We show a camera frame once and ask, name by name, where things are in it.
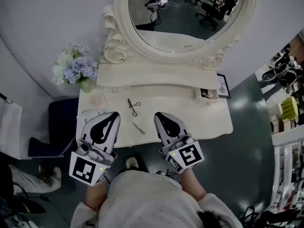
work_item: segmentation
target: vanity table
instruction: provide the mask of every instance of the vanity table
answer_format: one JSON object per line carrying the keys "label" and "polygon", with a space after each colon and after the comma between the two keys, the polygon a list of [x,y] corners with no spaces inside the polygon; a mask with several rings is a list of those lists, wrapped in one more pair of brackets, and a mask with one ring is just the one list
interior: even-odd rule
{"label": "vanity table", "polygon": [[[224,28],[202,40],[186,31],[138,31],[130,16],[134,13],[129,11],[129,0],[114,0],[113,5],[104,8],[108,38],[100,57],[96,87],[90,93],[80,92],[78,116],[89,110],[117,111],[121,125],[115,148],[159,142],[153,121],[156,112],[180,118],[194,139],[232,133],[227,100],[197,102],[195,88],[220,88],[216,69],[238,41],[255,2],[240,0]],[[141,104],[134,106],[136,117],[128,99],[133,105]]]}

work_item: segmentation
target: picture frame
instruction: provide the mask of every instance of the picture frame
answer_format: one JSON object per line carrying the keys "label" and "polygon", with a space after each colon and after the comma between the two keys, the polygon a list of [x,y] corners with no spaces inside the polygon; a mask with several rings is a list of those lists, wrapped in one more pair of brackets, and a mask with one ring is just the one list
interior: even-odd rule
{"label": "picture frame", "polygon": [[218,75],[218,79],[219,79],[218,81],[220,84],[220,89],[217,89],[218,97],[219,98],[231,98],[225,75],[222,75],[222,74],[217,74],[217,75]]}

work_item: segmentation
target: flower bouquet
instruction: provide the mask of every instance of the flower bouquet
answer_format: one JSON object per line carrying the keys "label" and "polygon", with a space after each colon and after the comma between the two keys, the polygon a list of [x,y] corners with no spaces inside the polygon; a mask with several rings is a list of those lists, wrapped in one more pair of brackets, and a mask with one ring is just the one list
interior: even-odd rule
{"label": "flower bouquet", "polygon": [[97,77],[98,66],[92,58],[86,57],[90,48],[76,43],[63,49],[53,67],[53,80],[57,85],[80,85],[85,92],[92,90]]}

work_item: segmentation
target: gray floor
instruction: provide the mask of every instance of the gray floor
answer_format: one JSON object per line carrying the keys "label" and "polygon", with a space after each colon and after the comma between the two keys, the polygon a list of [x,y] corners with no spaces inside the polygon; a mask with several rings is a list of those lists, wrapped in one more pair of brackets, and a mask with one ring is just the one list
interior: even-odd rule
{"label": "gray floor", "polygon": [[[228,105],[233,133],[200,141],[205,161],[195,167],[194,172],[207,192],[216,194],[240,217],[247,206],[266,207],[269,204],[274,175],[274,150],[266,104],[255,75],[231,91]],[[143,160],[149,172],[166,171],[170,167],[158,153],[159,148],[158,143],[153,143],[117,149],[119,158],[107,177],[112,180],[124,168],[125,159],[133,155]],[[75,207],[85,198],[86,185],[69,177],[69,156],[31,161],[8,160],[32,174],[37,174],[38,165],[42,162],[48,167],[58,165],[63,172],[62,187],[47,196],[65,219],[71,220]],[[33,221],[45,228],[68,227],[50,203],[36,201],[47,213],[30,216]]]}
{"label": "gray floor", "polygon": [[215,35],[226,24],[224,20],[214,19],[218,26],[216,31],[213,31],[209,22],[204,21],[199,24],[202,16],[195,17],[197,12],[206,14],[201,8],[202,3],[199,2],[196,6],[194,0],[187,0],[186,4],[181,6],[185,0],[169,0],[169,2],[166,9],[159,11],[161,24],[155,26],[155,31],[184,34],[206,40]]}

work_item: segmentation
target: vase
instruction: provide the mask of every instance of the vase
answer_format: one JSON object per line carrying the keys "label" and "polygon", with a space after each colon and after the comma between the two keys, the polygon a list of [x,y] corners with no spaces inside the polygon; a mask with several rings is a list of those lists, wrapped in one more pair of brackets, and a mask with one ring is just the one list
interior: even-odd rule
{"label": "vase", "polygon": [[80,88],[85,92],[85,93],[90,93],[92,89],[95,86],[95,82],[92,79],[87,79],[81,82]]}

